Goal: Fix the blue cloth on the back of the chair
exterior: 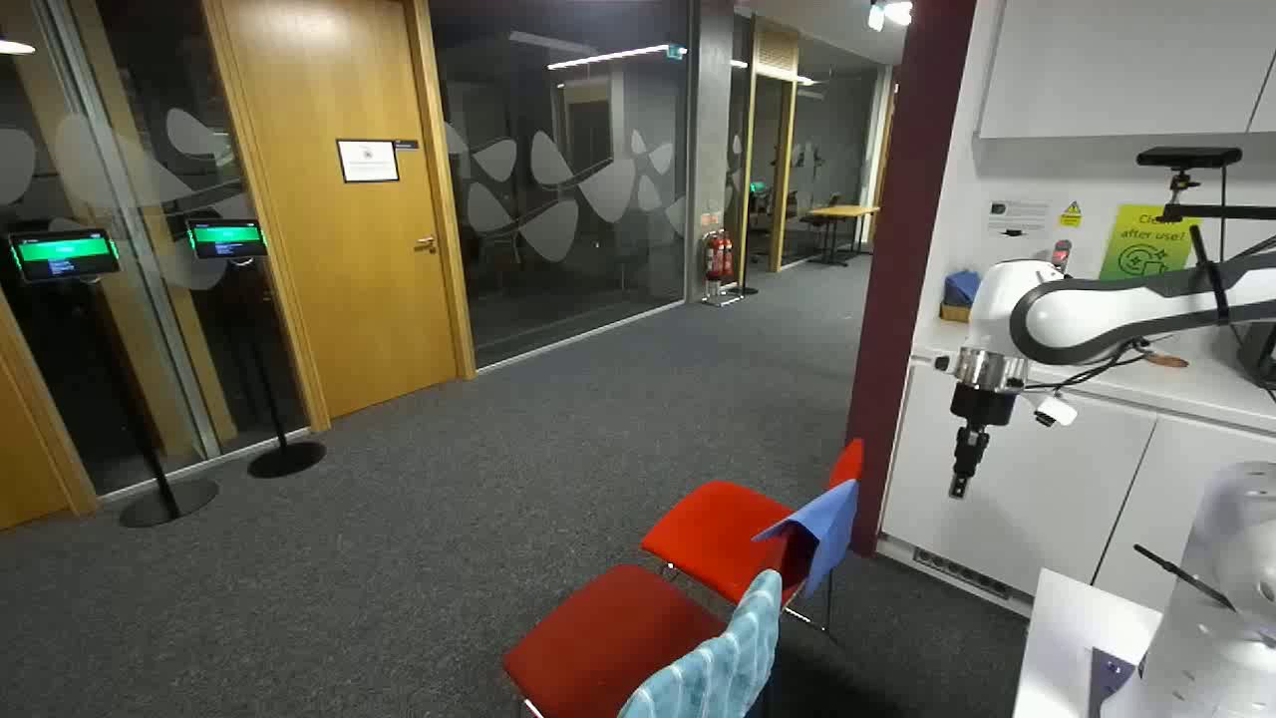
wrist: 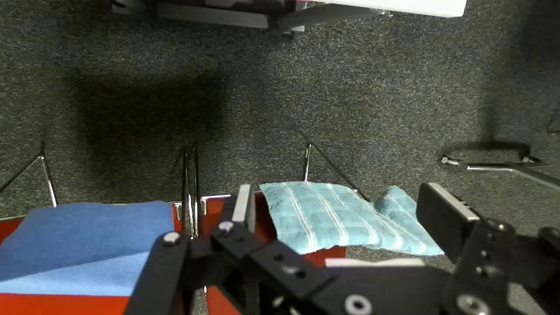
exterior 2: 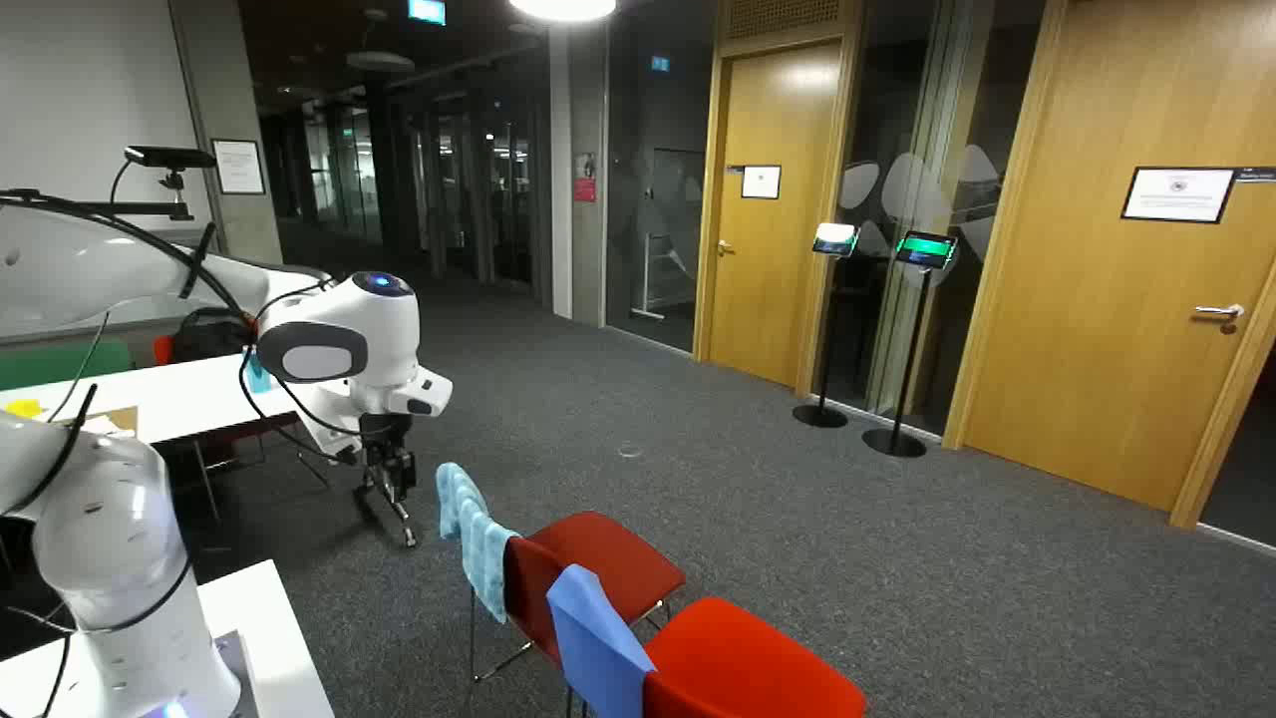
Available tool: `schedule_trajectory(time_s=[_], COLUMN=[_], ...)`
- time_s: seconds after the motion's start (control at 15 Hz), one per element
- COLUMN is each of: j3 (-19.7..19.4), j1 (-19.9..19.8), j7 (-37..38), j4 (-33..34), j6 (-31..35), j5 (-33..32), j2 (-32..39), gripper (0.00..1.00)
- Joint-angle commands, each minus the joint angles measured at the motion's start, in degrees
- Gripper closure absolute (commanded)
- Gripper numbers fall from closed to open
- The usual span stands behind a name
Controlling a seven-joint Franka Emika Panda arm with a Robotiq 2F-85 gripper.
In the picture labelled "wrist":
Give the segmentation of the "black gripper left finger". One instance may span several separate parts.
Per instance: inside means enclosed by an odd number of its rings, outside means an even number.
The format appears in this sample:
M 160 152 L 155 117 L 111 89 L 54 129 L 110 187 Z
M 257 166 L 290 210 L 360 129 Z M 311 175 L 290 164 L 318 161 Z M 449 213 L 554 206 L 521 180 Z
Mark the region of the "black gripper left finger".
M 225 197 L 218 220 L 230 220 L 250 232 L 255 231 L 255 196 L 250 183 L 241 183 L 236 194 Z

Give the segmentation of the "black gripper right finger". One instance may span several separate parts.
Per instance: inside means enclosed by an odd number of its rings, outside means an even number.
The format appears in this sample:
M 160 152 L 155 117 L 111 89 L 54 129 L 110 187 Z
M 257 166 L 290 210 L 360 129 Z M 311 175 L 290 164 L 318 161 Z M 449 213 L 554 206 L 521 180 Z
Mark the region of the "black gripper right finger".
M 479 215 L 437 182 L 418 190 L 416 215 L 449 260 L 456 260 Z

